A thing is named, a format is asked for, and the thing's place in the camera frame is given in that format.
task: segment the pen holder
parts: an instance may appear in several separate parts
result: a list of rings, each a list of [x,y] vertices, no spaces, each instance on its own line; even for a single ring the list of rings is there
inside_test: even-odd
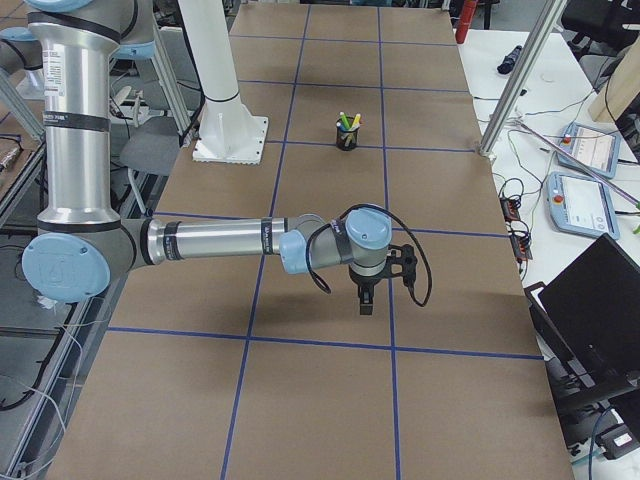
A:
[[[347,120],[349,120],[349,124],[351,125],[353,124],[354,118],[347,117]],[[336,122],[336,147],[345,152],[356,148],[358,146],[358,130],[360,130],[360,125],[355,129],[345,130],[342,122],[338,119]]]

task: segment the white desk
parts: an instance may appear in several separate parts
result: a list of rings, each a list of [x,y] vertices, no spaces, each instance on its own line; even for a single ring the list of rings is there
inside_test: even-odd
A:
[[[497,99],[501,95],[508,76],[500,75],[496,67],[516,45],[524,45],[526,37],[525,32],[469,31],[465,44],[459,49],[469,89],[474,97]],[[525,88],[527,93],[520,97],[517,103],[517,111],[523,114],[561,110],[574,102],[581,101],[592,91],[591,84],[564,39],[555,33],[547,41]],[[576,120],[587,125],[597,125],[605,131],[614,130],[613,124],[596,124],[591,121],[588,107],[595,96],[596,94],[592,93],[581,109],[578,104],[560,113],[527,115],[524,121],[531,128],[545,135],[561,135],[566,126]],[[474,100],[476,114],[483,131],[486,122],[482,120],[489,119],[496,104],[497,101],[492,100]],[[493,170],[506,178],[520,178],[524,182],[525,191],[535,191],[539,188],[539,183],[518,166],[509,146],[507,131],[512,128],[505,127],[494,147],[497,159]],[[540,179],[545,178],[550,162],[551,171],[570,171],[560,167],[550,153],[541,151],[540,147],[543,145],[530,135],[512,133],[511,138],[522,164]],[[620,158],[635,161],[626,143],[621,149]],[[640,195],[640,167],[618,165],[614,182],[631,194]],[[497,188],[501,184],[502,180],[496,177]],[[531,247],[533,261],[529,262],[528,272],[523,280],[524,286],[538,281],[548,283],[593,242],[593,239],[558,232],[549,217],[545,197],[543,190],[536,207],[536,196],[525,196],[520,209],[523,220],[532,227],[533,239]],[[616,194],[613,194],[613,201],[617,210],[633,210],[628,202]],[[640,219],[637,217],[618,217],[621,229],[621,238],[618,243],[636,262],[640,263],[640,238],[632,233],[638,223]],[[588,477],[586,461],[580,461],[574,465],[574,475],[578,480]],[[593,475],[599,480],[638,479],[640,478],[640,452],[633,452],[616,461],[595,458]]]

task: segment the red fire extinguisher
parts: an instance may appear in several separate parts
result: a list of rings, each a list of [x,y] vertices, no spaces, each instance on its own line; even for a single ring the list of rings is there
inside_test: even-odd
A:
[[[458,29],[456,30],[456,42],[458,42],[458,45],[464,43],[465,38],[467,38],[467,32],[477,6],[478,0],[465,0],[464,2],[460,20],[458,21]]]

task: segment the black monitor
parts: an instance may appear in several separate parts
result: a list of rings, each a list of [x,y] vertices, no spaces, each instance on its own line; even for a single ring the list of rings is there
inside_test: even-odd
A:
[[[611,237],[598,238],[539,298],[596,384],[640,370],[640,267]],[[640,391],[609,402],[640,438]]]

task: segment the black office chair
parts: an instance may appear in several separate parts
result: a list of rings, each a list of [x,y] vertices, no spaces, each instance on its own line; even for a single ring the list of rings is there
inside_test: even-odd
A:
[[[562,25],[577,32],[569,45],[578,57],[589,52],[593,42],[606,43],[616,51],[631,45],[638,32],[625,30],[624,24],[640,23],[640,0],[571,0],[562,15]],[[578,44],[585,38],[587,45]]]

